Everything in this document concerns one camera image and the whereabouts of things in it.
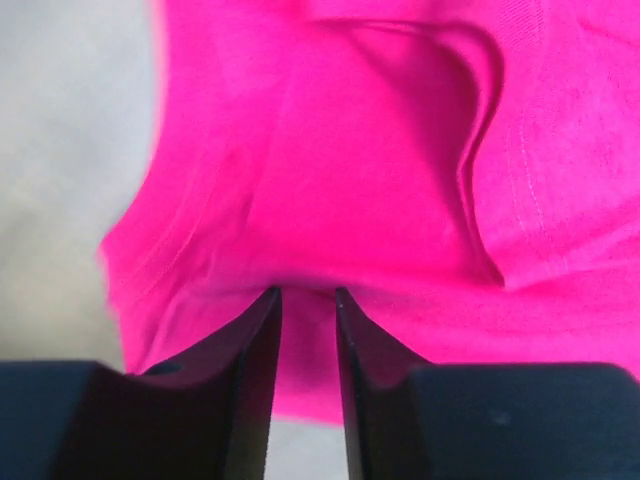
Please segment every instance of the gray floor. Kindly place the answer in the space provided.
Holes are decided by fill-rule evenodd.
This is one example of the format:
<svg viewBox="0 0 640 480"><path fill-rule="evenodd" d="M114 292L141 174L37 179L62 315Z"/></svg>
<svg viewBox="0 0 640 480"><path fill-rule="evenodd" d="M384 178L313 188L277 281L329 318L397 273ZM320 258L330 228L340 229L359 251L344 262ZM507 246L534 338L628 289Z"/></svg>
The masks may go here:
<svg viewBox="0 0 640 480"><path fill-rule="evenodd" d="M0 0L0 358L120 368L96 246L146 169L143 0ZM344 479L338 429L276 422L267 478Z"/></svg>

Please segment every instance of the pink fabric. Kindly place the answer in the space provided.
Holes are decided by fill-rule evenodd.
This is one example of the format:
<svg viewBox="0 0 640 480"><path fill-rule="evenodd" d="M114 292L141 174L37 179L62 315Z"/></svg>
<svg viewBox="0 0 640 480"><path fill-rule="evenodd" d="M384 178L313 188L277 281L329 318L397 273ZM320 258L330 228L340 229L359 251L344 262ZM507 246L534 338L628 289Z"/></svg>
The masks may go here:
<svg viewBox="0 0 640 480"><path fill-rule="evenodd" d="M272 284L275 411L340 421L333 291L432 361L640 376L640 3L163 7L151 168L102 252L142 372Z"/></svg>

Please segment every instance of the black object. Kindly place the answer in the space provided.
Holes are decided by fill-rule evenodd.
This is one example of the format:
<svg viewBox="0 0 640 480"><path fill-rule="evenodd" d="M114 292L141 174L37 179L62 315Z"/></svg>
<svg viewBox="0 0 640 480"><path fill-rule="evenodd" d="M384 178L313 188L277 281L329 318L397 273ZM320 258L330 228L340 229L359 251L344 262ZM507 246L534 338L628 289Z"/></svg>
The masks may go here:
<svg viewBox="0 0 640 480"><path fill-rule="evenodd" d="M263 477L281 297L143 376L95 362L0 364L1 480Z"/></svg>
<svg viewBox="0 0 640 480"><path fill-rule="evenodd" d="M605 364L436 366L339 290L351 480L640 479L640 388Z"/></svg>
<svg viewBox="0 0 640 480"><path fill-rule="evenodd" d="M271 289L142 376L0 363L0 480L263 478L281 308ZM640 388L624 370L437 366L343 289L337 313L352 480L640 479Z"/></svg>

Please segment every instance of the beige surface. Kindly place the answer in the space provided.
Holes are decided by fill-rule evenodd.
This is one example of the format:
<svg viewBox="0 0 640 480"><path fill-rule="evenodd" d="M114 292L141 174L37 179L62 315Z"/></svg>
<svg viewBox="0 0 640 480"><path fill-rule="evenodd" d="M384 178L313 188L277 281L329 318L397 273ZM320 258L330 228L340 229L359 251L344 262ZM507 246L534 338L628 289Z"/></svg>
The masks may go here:
<svg viewBox="0 0 640 480"><path fill-rule="evenodd" d="M120 367L95 250L144 176L151 58L141 0L0 1L0 358ZM285 476L346 478L342 432L276 423Z"/></svg>

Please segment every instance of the cloth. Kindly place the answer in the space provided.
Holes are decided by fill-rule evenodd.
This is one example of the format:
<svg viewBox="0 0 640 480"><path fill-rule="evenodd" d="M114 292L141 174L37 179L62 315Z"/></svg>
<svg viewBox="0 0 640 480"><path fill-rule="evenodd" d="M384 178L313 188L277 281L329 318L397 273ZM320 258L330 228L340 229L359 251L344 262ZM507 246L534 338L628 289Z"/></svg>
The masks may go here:
<svg viewBox="0 0 640 480"><path fill-rule="evenodd" d="M433 362L640 376L640 3L159 5L162 125L101 245L129 372L280 285L279 415L341 420L338 286Z"/></svg>

